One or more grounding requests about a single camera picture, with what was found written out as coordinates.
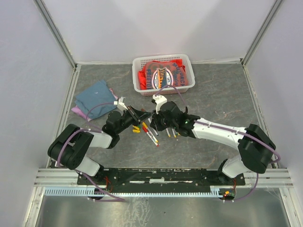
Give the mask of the red cap marker pen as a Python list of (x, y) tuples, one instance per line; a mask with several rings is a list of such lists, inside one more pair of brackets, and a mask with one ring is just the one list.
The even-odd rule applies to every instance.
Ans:
[(142, 129), (147, 133), (147, 135), (150, 137), (150, 139), (153, 141), (153, 143), (158, 147), (159, 146), (158, 141), (153, 136), (153, 134), (150, 132), (150, 130), (148, 129), (148, 127), (145, 124), (145, 122), (142, 122)]

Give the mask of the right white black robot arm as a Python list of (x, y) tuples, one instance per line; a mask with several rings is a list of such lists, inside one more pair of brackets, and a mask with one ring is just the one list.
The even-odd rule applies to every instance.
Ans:
[(155, 130), (171, 128), (183, 137), (215, 141), (238, 151), (237, 156), (221, 163), (216, 174), (220, 184), (227, 185), (248, 171), (263, 174), (271, 164), (276, 147), (258, 125), (231, 127), (182, 112), (172, 101), (154, 101), (154, 104), (151, 127)]

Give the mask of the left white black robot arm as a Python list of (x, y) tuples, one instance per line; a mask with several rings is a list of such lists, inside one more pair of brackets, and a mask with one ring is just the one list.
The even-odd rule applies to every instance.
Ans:
[(110, 112), (101, 131), (69, 124), (50, 145), (47, 154), (57, 161), (58, 167), (84, 172), (93, 184), (101, 184), (105, 174), (101, 171), (102, 166), (86, 155), (88, 149), (112, 149), (120, 141), (121, 132), (132, 125), (138, 126), (151, 115), (151, 112), (128, 106), (123, 114), (118, 111)]

